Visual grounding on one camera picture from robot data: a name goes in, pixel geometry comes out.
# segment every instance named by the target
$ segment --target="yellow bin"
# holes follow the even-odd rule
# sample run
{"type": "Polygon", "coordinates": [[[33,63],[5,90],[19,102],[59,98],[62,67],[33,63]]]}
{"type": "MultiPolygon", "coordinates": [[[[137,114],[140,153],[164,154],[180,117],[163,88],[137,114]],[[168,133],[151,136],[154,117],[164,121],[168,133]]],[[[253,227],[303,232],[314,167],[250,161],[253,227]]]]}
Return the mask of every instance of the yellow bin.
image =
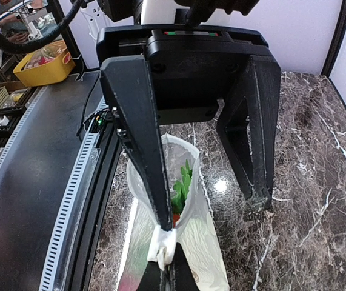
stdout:
{"type": "Polygon", "coordinates": [[[34,53],[29,53],[15,67],[13,73],[26,87],[37,87],[62,82],[75,67],[69,50],[66,49],[51,62],[39,67],[23,70],[34,53]]]}

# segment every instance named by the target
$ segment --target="marble countertop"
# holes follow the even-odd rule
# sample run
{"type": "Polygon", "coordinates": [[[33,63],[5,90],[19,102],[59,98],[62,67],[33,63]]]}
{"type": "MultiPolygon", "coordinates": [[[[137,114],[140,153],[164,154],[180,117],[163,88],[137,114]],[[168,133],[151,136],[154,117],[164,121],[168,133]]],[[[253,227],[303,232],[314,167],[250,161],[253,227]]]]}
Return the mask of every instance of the marble countertop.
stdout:
{"type": "MultiPolygon", "coordinates": [[[[283,73],[273,208],[254,213],[216,133],[216,120],[162,133],[202,154],[230,290],[346,290],[346,110],[323,76],[283,73]]],[[[133,204],[121,155],[90,290],[116,290],[133,204]]]]}

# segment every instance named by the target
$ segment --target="person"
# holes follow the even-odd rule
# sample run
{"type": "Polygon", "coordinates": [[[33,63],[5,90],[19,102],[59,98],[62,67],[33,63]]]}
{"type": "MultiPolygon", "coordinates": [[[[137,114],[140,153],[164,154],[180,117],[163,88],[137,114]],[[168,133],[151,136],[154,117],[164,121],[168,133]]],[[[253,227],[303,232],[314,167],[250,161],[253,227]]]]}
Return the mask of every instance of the person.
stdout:
{"type": "MultiPolygon", "coordinates": [[[[20,2],[21,0],[0,0],[0,15],[9,11],[20,2]]],[[[47,0],[33,0],[30,5],[34,9],[40,9],[47,5],[47,0]]],[[[16,17],[16,13],[12,13],[0,20],[0,29],[11,42],[20,44],[28,40],[27,27],[16,17]]]]}

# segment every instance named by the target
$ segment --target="plastic bag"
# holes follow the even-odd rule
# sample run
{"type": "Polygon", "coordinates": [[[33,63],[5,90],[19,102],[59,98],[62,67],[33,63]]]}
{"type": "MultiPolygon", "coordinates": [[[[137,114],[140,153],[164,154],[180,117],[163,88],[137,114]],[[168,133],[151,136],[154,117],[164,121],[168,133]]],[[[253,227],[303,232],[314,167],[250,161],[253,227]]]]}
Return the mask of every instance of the plastic bag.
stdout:
{"type": "Polygon", "coordinates": [[[63,53],[66,48],[66,44],[63,41],[46,45],[40,50],[34,52],[32,58],[25,65],[24,70],[39,67],[40,65],[45,65],[52,62],[57,58],[57,56],[63,53]]]}
{"type": "MultiPolygon", "coordinates": [[[[193,169],[186,204],[175,228],[196,284],[200,291],[228,291],[224,261],[200,179],[199,150],[189,142],[171,135],[162,136],[162,145],[172,196],[175,193],[173,185],[182,178],[181,166],[185,165],[186,160],[193,169]]],[[[127,182],[131,193],[140,203],[131,234],[127,262],[119,283],[120,291],[133,291],[140,281],[142,272],[139,268],[145,268],[147,264],[145,257],[153,227],[156,225],[142,179],[131,161],[127,164],[127,182]]]]}

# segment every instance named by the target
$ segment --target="red object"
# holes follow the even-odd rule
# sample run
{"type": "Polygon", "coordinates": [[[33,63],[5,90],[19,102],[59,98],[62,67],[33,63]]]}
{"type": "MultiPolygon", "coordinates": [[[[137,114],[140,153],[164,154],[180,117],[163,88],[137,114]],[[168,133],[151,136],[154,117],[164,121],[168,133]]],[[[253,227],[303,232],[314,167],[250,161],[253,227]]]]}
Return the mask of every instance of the red object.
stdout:
{"type": "Polygon", "coordinates": [[[179,214],[173,214],[173,227],[175,227],[180,218],[179,214]]]}

